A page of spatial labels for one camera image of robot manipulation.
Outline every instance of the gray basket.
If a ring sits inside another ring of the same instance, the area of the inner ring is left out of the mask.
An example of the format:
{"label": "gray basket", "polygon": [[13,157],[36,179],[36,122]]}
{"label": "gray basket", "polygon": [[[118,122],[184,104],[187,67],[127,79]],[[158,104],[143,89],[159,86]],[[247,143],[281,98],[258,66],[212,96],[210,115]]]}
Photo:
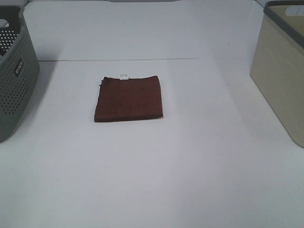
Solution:
{"label": "gray basket", "polygon": [[24,112],[39,74],[39,63],[23,17],[23,7],[0,6],[0,142]]}

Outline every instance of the beige storage box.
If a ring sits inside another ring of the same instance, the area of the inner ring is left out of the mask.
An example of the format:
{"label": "beige storage box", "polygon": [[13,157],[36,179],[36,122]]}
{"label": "beige storage box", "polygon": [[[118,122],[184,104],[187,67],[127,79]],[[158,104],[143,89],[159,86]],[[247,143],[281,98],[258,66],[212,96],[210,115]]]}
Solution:
{"label": "beige storage box", "polygon": [[270,1],[264,13],[250,75],[304,147],[304,1]]}

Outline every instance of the white wall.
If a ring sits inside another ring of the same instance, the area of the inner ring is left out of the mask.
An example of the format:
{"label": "white wall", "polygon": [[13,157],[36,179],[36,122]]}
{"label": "white wall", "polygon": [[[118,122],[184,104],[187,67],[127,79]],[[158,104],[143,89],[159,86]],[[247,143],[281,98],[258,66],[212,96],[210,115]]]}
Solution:
{"label": "white wall", "polygon": [[28,4],[28,0],[0,0],[0,5],[21,5]]}
{"label": "white wall", "polygon": [[114,1],[114,2],[149,2],[149,1],[179,1],[179,0],[29,0],[31,1]]}

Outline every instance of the perforated basket side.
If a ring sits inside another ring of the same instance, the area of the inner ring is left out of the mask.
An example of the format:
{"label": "perforated basket side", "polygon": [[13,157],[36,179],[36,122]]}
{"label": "perforated basket side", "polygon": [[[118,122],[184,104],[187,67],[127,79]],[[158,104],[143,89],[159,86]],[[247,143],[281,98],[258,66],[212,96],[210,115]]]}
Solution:
{"label": "perforated basket side", "polygon": [[[0,34],[0,37],[7,37],[12,32],[0,31]],[[10,37],[8,42],[7,39],[0,38],[5,43],[12,42],[0,61],[0,141],[13,132],[39,74],[38,60],[26,25],[21,28],[19,35]]]}

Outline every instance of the basket logo text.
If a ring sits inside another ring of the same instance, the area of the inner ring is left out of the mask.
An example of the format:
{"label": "basket logo text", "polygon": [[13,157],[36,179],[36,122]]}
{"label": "basket logo text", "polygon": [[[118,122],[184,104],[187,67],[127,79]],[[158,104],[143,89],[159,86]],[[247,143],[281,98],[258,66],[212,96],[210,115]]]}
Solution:
{"label": "basket logo text", "polygon": [[16,65],[16,67],[15,67],[15,69],[14,69],[14,73],[15,73],[15,75],[18,77],[19,76],[19,74],[20,74],[20,72],[21,72],[21,70],[22,70],[22,68],[23,68],[23,61],[22,61],[22,59],[19,59],[19,61],[18,61],[18,63],[17,63],[17,65]]}

